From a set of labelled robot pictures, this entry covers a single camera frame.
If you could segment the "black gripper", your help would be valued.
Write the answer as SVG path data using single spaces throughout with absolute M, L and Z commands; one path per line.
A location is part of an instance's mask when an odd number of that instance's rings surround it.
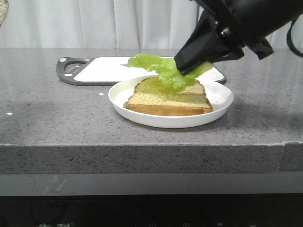
M 259 59 L 273 53 L 266 36 L 303 13 L 301 0 L 200 0 L 204 8 L 188 41 L 174 57 L 181 74 L 203 63 L 238 60 L 243 47 Z

